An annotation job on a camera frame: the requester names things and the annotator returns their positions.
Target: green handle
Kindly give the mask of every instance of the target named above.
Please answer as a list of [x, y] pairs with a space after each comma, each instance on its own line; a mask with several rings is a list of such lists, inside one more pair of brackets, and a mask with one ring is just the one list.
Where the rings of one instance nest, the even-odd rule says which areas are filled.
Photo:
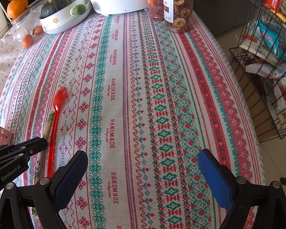
[[71, 15], [82, 15], [86, 12], [86, 6], [84, 4], [78, 4], [71, 9]]

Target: white ceramic dish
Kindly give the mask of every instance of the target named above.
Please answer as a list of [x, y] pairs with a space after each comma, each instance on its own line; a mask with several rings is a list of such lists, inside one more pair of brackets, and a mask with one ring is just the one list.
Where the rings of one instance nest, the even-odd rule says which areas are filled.
[[71, 0], [72, 3], [66, 7], [64, 7], [63, 9], [61, 9], [60, 11], [46, 17], [43, 19], [39, 19], [42, 26], [44, 28], [53, 28], [56, 27], [60, 24], [62, 24], [65, 20], [70, 18], [70, 12], [71, 10], [79, 5], [79, 4], [86, 4], [85, 0]]
[[45, 28], [43, 29], [46, 33], [48, 34], [57, 34], [57, 33], [61, 33], [61, 32], [64, 32], [74, 26], [76, 26], [78, 23], [80, 23], [81, 21], [83, 21], [87, 16], [88, 14], [90, 13], [92, 9], [92, 5], [90, 5], [88, 7], [88, 9], [86, 10], [86, 12], [82, 15], [77, 15], [76, 17], [74, 17], [72, 20], [62, 24], [61, 26], [53, 29], [53, 30], [49, 30], [47, 31]]
[[[86, 4], [86, 10], [91, 6], [91, 2], [90, 0], [85, 0], [85, 4]], [[77, 17], [78, 15], [69, 15], [69, 18], [66, 19], [65, 21], [61, 22], [60, 24], [58, 25], [54, 25], [53, 27], [43, 27], [44, 28], [44, 31], [51, 31], [51, 30], [54, 30], [60, 26], [62, 26], [63, 24], [65, 23], [68, 23], [69, 21], [73, 20], [75, 17]]]

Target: table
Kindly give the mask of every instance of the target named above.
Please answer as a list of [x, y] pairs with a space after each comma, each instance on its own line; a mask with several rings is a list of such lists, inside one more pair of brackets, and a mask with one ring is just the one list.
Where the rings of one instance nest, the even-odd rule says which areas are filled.
[[[60, 212], [67, 228], [218, 228], [226, 212], [199, 171], [204, 148], [236, 176], [265, 183], [234, 73], [195, 13], [193, 24], [174, 34], [144, 11], [92, 12], [19, 54], [0, 98], [0, 126], [13, 142], [42, 135], [65, 86], [55, 169], [77, 150], [88, 154], [87, 173]], [[17, 185], [33, 182], [35, 163]]]

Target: plastic bag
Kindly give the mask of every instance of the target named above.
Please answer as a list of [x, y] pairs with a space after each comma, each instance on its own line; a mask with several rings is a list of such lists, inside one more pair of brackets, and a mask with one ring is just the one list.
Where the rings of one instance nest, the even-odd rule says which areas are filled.
[[254, 63], [246, 66], [246, 72], [268, 78], [264, 82], [268, 98], [276, 104], [278, 113], [286, 114], [286, 62], [278, 68], [274, 68], [271, 64]]
[[260, 33], [264, 35], [263, 41], [278, 57], [286, 60], [286, 31], [276, 22], [259, 20]]
[[261, 59], [266, 60], [272, 65], [276, 65], [278, 62], [278, 58], [275, 56], [274, 53], [269, 52], [268, 47], [262, 41], [263, 36], [257, 24], [258, 21], [256, 21], [255, 23], [248, 23], [248, 33], [246, 35], [243, 35], [242, 42], [239, 47], [253, 53]]

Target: dark blue gripper pad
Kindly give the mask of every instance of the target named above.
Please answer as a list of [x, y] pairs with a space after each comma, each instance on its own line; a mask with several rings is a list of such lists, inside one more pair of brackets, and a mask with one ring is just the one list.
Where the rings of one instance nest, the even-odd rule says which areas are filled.
[[75, 190], [78, 187], [83, 175], [88, 167], [88, 157], [85, 152], [79, 155], [74, 164], [70, 167], [64, 178], [59, 182], [54, 191], [54, 209], [58, 213], [61, 209], [65, 209]]
[[229, 213], [233, 208], [231, 188], [205, 151], [198, 154], [198, 166], [218, 205]]

